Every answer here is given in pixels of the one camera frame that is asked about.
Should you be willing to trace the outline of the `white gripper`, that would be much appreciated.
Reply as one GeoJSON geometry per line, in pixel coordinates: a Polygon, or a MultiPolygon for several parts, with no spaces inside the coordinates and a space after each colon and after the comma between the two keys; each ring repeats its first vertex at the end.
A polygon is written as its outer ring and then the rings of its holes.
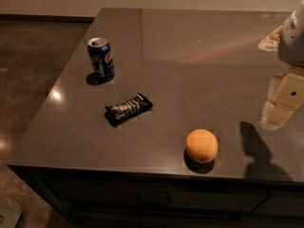
{"type": "Polygon", "coordinates": [[[277,52],[279,59],[293,66],[272,78],[260,126],[276,131],[304,104],[304,1],[280,26],[262,39],[259,49],[277,52]]]}

